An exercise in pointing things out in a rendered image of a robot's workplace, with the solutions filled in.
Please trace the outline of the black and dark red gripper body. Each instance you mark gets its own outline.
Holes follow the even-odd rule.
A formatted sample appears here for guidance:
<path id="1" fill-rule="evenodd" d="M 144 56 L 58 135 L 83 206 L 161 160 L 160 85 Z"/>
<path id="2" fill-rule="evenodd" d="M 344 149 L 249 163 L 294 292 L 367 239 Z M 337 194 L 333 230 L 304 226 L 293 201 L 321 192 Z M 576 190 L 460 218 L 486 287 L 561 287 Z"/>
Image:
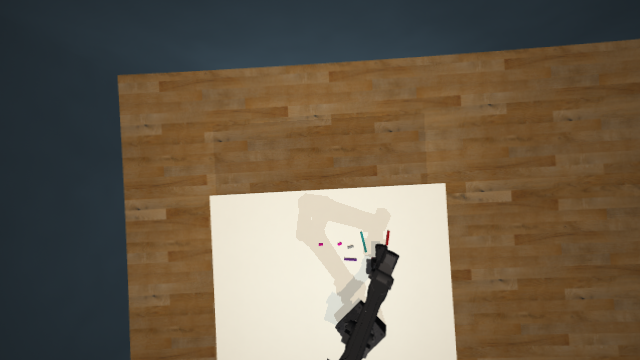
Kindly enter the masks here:
<path id="1" fill-rule="evenodd" d="M 376 258 L 372 257 L 371 259 L 376 259 Z M 367 265 L 366 265 L 366 274 L 369 274 L 371 269 L 372 269 L 371 268 L 371 259 L 367 259 L 366 260 L 366 263 L 367 263 Z"/>

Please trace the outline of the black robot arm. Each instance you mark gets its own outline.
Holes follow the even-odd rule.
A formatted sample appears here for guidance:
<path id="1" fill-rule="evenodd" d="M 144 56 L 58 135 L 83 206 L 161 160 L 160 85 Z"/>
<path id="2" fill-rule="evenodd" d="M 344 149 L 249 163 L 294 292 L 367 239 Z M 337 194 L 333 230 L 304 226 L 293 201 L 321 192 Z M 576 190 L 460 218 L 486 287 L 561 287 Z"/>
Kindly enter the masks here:
<path id="1" fill-rule="evenodd" d="M 372 283 L 367 290 L 367 298 L 358 320 L 355 320 L 355 322 L 350 320 L 344 324 L 346 330 L 341 342 L 345 344 L 345 351 L 339 360 L 362 360 L 362 358 L 367 357 L 371 343 L 375 342 L 373 326 L 380 306 L 394 283 L 394 278 L 391 276 L 400 257 L 398 254 L 388 250 L 388 247 L 383 244 L 376 244 L 375 251 L 376 259 L 371 259 L 372 270 L 368 276 Z M 377 267 L 379 265 L 380 267 Z M 377 269 L 375 270 L 376 267 Z M 352 337 L 350 338 L 350 336 Z"/>

